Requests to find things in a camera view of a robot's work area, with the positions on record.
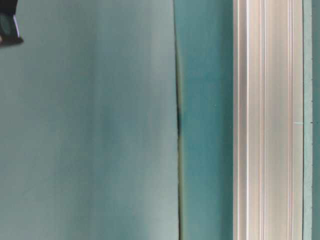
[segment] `silver metal frame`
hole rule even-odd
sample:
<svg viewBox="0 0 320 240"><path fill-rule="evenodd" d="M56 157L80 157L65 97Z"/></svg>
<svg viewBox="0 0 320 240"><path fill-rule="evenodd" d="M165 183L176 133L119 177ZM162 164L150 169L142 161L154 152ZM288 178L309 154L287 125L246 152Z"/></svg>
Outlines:
<svg viewBox="0 0 320 240"><path fill-rule="evenodd" d="M302 240L303 3L233 4L233 239Z"/></svg>

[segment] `teal board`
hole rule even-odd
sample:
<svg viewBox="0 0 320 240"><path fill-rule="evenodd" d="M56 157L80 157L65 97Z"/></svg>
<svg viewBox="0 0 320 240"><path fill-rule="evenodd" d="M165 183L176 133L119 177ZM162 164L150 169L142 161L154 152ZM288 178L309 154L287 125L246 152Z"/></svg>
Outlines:
<svg viewBox="0 0 320 240"><path fill-rule="evenodd" d="M175 0L180 234L233 238L233 1Z"/></svg>
<svg viewBox="0 0 320 240"><path fill-rule="evenodd" d="M313 195L312 239L320 239L320 1L312 1Z"/></svg>
<svg viewBox="0 0 320 240"><path fill-rule="evenodd" d="M0 239L177 240L170 0L19 1L0 49Z"/></svg>

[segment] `green background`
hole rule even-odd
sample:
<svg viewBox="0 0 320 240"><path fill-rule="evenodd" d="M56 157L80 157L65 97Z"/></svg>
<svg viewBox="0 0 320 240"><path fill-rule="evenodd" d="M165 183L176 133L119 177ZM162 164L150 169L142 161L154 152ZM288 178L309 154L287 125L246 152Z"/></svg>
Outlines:
<svg viewBox="0 0 320 240"><path fill-rule="evenodd" d="M19 1L0 49L0 239L177 240L170 0Z"/></svg>
<svg viewBox="0 0 320 240"><path fill-rule="evenodd" d="M233 238L233 1L175 0L183 240Z"/></svg>
<svg viewBox="0 0 320 240"><path fill-rule="evenodd" d="M312 239L320 239L320 2L312 1L313 37L313 204Z"/></svg>

